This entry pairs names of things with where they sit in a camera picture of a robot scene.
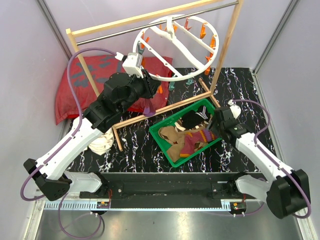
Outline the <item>purple striped sock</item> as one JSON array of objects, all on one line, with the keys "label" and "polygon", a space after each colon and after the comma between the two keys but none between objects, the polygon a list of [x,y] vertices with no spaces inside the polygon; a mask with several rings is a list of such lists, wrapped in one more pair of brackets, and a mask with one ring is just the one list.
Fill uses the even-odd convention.
[{"label": "purple striped sock", "polygon": [[196,152],[197,143],[210,143],[218,139],[218,136],[208,129],[201,129],[196,132],[189,132],[184,137],[184,145],[179,156],[187,158]]},{"label": "purple striped sock", "polygon": [[155,113],[156,113],[156,110],[152,104],[151,99],[145,99],[144,100],[143,115],[145,117],[152,117]]}]

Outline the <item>white round sock hanger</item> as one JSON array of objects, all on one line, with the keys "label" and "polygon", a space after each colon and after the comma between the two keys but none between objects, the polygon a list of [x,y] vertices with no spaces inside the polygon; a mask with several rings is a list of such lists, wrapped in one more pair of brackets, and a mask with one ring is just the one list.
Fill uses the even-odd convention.
[{"label": "white round sock hanger", "polygon": [[[138,35],[136,36],[132,52],[138,53],[140,55],[143,54],[144,50],[147,50],[147,52],[151,53],[156,57],[163,65],[164,67],[168,68],[172,73],[172,77],[164,77],[160,76],[158,74],[151,74],[150,76],[158,81],[163,82],[179,82],[187,80],[191,77],[194,77],[196,75],[199,75],[206,70],[208,70],[214,60],[216,59],[218,55],[218,50],[220,46],[220,40],[219,35],[216,31],[216,29],[208,23],[206,20],[197,17],[197,16],[189,16],[186,19],[192,20],[195,22],[198,22],[201,24],[201,30],[199,36],[193,34],[190,30],[188,30],[185,26],[182,26],[177,22],[178,18],[185,18],[182,14],[175,14],[175,15],[169,15],[165,17],[161,17],[158,20],[164,21],[166,23],[166,28],[162,29],[159,27],[161,25],[160,22],[157,22],[156,20],[152,21],[152,26],[148,26],[143,28]],[[196,69],[195,72],[192,72],[187,75],[183,75],[179,73],[179,71],[172,66],[171,63],[169,63],[167,60],[164,59],[155,49],[153,46],[151,46],[145,39],[144,34],[151,30],[154,34],[158,35],[159,37],[167,40],[170,44],[172,44],[185,58],[186,60]],[[178,39],[176,35],[176,31],[180,30],[186,37],[189,37],[193,42],[200,47],[203,47],[205,50],[208,51],[209,56],[206,57],[206,63],[203,64],[201,61],[199,61],[191,52],[190,50]]]}]

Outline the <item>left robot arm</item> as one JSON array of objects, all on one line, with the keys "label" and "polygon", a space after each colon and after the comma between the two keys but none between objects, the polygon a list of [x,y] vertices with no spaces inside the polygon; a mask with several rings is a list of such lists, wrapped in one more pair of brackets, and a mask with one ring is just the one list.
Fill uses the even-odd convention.
[{"label": "left robot arm", "polygon": [[161,82],[152,79],[147,70],[142,77],[114,73],[104,83],[97,100],[75,119],[76,127],[43,157],[27,159],[23,166],[43,196],[56,201],[67,193],[91,194],[103,198],[109,184],[98,172],[67,171],[71,162],[94,140],[101,137],[140,98],[151,99]]}]

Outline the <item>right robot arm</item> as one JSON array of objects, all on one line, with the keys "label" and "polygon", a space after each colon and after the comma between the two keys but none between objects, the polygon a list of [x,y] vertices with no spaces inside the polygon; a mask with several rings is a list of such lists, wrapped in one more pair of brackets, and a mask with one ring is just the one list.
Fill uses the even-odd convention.
[{"label": "right robot arm", "polygon": [[264,180],[247,173],[238,174],[227,185],[228,195],[239,198],[246,194],[265,203],[273,215],[283,219],[307,209],[303,218],[311,214],[309,177],[302,169],[294,170],[278,159],[237,118],[241,108],[236,104],[218,107],[214,110],[209,129],[229,143],[253,162],[264,176]]}]

